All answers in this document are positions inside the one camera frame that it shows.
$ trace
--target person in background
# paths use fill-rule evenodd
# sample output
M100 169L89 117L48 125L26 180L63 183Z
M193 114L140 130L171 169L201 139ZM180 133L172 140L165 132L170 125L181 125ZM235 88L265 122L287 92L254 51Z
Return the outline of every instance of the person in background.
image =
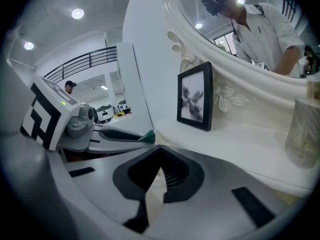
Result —
M77 84L75 82L72 81L66 81L65 85L64 85L64 91L67 94L72 94L72 90L74 89L74 87L77 86Z
M237 57L252 63L265 63L280 75L300 77L299 46L304 43L276 7L268 3L241 4L237 0L201 0L212 16L235 22L233 43Z
M304 66L307 66L310 68L309 70L310 75L314 75L318 73L319 67L320 67L320 59L309 45L306 45L304 47L304 56L307 56L305 59Z

